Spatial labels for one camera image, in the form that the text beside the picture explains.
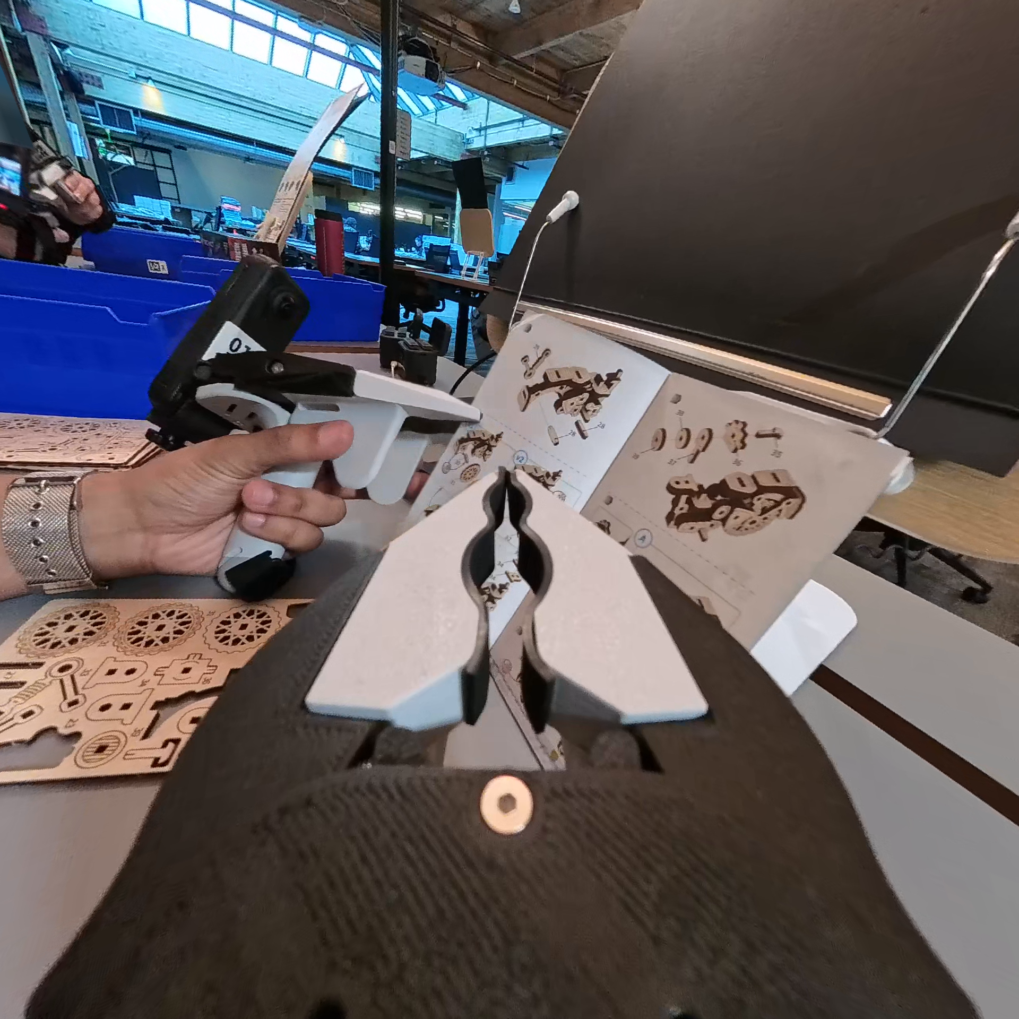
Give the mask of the black office chair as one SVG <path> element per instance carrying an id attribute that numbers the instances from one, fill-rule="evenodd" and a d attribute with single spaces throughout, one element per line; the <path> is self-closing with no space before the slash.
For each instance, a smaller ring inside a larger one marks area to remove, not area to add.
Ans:
<path id="1" fill-rule="evenodd" d="M 911 536 L 871 517 L 860 520 L 850 536 L 836 550 L 843 558 L 867 555 L 877 561 L 888 559 L 895 565 L 897 586 L 907 590 L 911 578 L 911 568 L 924 557 L 943 564 L 959 577 L 967 581 L 959 598 L 972 605 L 987 605 L 995 585 L 972 567 L 959 552 L 950 551 L 934 543 Z"/>

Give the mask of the silver mesh wristwatch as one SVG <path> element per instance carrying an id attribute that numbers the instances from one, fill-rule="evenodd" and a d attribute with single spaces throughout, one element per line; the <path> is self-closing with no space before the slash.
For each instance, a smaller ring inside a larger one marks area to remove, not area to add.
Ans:
<path id="1" fill-rule="evenodd" d="M 81 485 L 93 469 L 38 471 L 16 478 L 2 509 L 2 544 L 31 593 L 99 590 L 83 552 Z"/>

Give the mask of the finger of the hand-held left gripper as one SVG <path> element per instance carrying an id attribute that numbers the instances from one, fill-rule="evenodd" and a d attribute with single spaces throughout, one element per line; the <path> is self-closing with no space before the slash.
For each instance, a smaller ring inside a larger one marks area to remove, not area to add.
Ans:
<path id="1" fill-rule="evenodd" d="M 363 490 L 374 503 L 403 500 L 426 450 L 482 413 L 448 393 L 398 378 L 357 371 L 352 396 L 338 401 L 352 430 L 348 450 L 333 462 L 343 488 Z"/>

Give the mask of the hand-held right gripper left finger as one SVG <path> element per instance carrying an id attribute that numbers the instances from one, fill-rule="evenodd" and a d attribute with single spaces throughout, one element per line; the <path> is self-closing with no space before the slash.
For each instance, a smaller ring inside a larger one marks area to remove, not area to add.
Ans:
<path id="1" fill-rule="evenodd" d="M 306 696 L 317 714 L 432 731 L 482 714 L 508 470 L 481 478 L 393 540 Z"/>

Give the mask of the ceiling projector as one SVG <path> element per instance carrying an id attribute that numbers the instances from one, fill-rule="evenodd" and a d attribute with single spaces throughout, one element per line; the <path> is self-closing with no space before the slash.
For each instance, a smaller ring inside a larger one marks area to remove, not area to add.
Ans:
<path id="1" fill-rule="evenodd" d="M 398 46 L 398 86 L 409 94 L 438 95 L 446 84 L 445 70 L 435 48 L 414 33 L 403 33 Z"/>

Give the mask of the tall curved wooden sheet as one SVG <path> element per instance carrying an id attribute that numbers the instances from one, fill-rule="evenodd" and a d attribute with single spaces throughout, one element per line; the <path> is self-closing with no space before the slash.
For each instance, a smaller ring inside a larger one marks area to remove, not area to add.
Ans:
<path id="1" fill-rule="evenodd" d="M 311 132 L 298 147 L 256 232 L 255 242 L 268 257 L 276 261 L 282 260 L 299 210 L 312 185 L 312 166 L 316 158 L 329 137 L 346 122 L 354 110 L 366 102 L 368 95 L 365 85 L 341 93 L 326 107 Z"/>

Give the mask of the printed instruction booklet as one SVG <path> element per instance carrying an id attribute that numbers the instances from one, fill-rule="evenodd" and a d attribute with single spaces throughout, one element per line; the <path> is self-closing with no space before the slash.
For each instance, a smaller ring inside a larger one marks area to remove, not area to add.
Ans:
<path id="1" fill-rule="evenodd" d="M 407 520 L 518 470 L 661 571 L 794 694 L 856 625 L 812 577 L 909 455 L 860 427 L 528 315 Z"/>

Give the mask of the person's left hand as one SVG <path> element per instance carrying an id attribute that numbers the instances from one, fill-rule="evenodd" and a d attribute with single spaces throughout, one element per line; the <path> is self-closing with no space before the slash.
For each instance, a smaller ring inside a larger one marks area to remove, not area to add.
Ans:
<path id="1" fill-rule="evenodd" d="M 277 469 L 320 470 L 348 451 L 347 422 L 290 424 L 216 438 L 131 471 L 94 473 L 81 484 L 81 539 L 97 580 L 210 576 L 232 531 L 304 554 L 347 506 L 338 483 L 313 477 L 294 488 L 267 480 Z"/>

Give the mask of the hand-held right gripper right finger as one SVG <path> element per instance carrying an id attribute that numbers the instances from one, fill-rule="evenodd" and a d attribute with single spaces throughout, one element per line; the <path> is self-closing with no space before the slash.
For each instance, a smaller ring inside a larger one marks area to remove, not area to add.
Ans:
<path id="1" fill-rule="evenodd" d="M 534 596 L 521 669 L 532 727 L 703 718 L 707 702 L 627 550 L 521 470 L 512 473 L 512 523 Z"/>

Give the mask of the dark red tumbler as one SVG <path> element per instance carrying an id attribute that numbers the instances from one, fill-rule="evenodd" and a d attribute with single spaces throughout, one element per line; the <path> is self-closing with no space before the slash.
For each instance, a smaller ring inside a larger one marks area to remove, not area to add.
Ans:
<path id="1" fill-rule="evenodd" d="M 316 265 L 325 278 L 344 274 L 344 220 L 340 212 L 319 209 L 314 218 Z"/>

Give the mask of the black charger block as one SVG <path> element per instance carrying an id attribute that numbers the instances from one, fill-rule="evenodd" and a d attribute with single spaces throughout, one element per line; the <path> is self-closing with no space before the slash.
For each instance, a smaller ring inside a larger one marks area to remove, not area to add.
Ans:
<path id="1" fill-rule="evenodd" d="M 414 384 L 433 387 L 437 365 L 452 341 L 452 326 L 434 316 L 424 319 L 420 310 L 400 323 L 383 324 L 379 332 L 380 364 L 385 372 Z"/>

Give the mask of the black pole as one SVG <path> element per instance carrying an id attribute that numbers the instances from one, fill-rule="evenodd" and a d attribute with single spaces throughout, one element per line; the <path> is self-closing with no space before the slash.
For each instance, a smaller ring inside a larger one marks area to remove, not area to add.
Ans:
<path id="1" fill-rule="evenodd" d="M 385 287 L 381 314 L 381 322 L 385 327 L 395 327 L 400 323 L 400 305 L 394 272 L 400 20 L 400 1 L 380 2 L 379 279 Z"/>

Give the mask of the wooden puzzle sheet with gears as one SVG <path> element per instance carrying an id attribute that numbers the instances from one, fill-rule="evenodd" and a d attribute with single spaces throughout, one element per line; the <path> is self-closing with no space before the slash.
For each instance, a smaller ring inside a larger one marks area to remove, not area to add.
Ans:
<path id="1" fill-rule="evenodd" d="M 2 640 L 2 785 L 172 769 L 228 680 L 307 599 L 67 598 Z"/>

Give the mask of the small wooden easel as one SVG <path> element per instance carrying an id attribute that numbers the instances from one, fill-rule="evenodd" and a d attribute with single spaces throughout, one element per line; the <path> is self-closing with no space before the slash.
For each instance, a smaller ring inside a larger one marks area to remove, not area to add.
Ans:
<path id="1" fill-rule="evenodd" d="M 477 281 L 482 273 L 488 272 L 488 261 L 494 254 L 491 210 L 487 207 L 463 207 L 460 212 L 460 235 L 465 252 L 461 276 Z"/>

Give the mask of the grey desk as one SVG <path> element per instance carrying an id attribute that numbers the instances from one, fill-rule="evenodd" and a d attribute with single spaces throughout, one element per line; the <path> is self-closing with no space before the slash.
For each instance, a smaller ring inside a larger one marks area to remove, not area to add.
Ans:
<path id="1" fill-rule="evenodd" d="M 832 555 L 814 579 L 856 628 L 793 702 L 832 758 L 904 906 L 984 1017 L 1017 1017 L 1017 647 Z M 834 694 L 852 685 L 857 692 Z M 162 775 L 2 788 L 2 1017 L 131 850 Z"/>

